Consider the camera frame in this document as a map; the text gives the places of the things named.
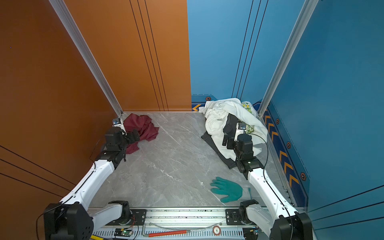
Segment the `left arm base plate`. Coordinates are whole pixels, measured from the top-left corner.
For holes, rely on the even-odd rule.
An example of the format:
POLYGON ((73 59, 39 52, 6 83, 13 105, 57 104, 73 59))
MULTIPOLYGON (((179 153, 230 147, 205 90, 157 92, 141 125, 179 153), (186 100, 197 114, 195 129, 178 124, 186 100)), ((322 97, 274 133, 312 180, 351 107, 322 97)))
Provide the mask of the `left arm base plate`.
POLYGON ((143 226, 146 220, 147 210, 146 209, 131 209, 131 218, 128 220, 118 219, 114 220, 107 224, 107 226, 126 226, 130 227, 132 225, 135 226, 143 226))

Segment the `maroon shirt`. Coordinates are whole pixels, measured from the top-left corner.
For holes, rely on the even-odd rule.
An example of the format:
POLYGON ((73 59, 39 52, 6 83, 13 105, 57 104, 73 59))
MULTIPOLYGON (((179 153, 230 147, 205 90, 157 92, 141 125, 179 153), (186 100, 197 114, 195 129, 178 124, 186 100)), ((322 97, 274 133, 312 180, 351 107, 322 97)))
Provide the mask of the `maroon shirt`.
POLYGON ((130 114, 124 120, 124 127, 127 132, 137 130, 140 135, 140 141, 152 141, 159 134, 159 127, 155 127, 152 119, 147 115, 130 114))

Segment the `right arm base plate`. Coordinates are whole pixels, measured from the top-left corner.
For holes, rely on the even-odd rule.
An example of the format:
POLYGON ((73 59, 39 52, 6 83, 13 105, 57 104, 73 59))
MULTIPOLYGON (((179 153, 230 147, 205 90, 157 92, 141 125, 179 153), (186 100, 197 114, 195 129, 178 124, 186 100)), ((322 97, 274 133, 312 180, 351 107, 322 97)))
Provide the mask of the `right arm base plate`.
POLYGON ((248 219, 247 214, 244 210, 240 209, 226 209, 225 210, 226 215, 226 223, 229 226, 237 226, 237 225, 244 225, 244 226, 250 226, 255 225, 252 221, 248 219))

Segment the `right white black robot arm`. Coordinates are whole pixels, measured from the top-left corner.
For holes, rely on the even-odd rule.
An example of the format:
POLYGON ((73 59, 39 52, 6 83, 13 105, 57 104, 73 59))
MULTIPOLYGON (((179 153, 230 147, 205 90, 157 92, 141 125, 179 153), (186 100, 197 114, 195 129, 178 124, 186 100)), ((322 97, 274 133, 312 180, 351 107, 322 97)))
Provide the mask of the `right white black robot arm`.
POLYGON ((313 240, 313 226, 306 213, 299 213, 270 180, 265 166, 254 156, 251 135, 224 134, 223 146, 233 150, 236 166, 256 189, 267 207, 249 200, 239 207, 241 220, 257 225, 270 240, 313 240))

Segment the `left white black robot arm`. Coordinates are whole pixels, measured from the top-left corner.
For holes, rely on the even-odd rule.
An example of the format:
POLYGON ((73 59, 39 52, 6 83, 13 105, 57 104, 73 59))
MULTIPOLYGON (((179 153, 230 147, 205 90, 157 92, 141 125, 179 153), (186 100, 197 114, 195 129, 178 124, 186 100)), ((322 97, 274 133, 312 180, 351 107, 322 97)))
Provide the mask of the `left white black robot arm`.
POLYGON ((126 132, 123 125, 105 134, 106 146, 81 181, 57 204, 43 213, 47 240, 89 240, 95 230, 118 220, 129 223, 132 212, 127 201, 112 201, 104 207, 90 206, 105 180, 126 159, 127 147, 140 140, 137 130, 126 132))

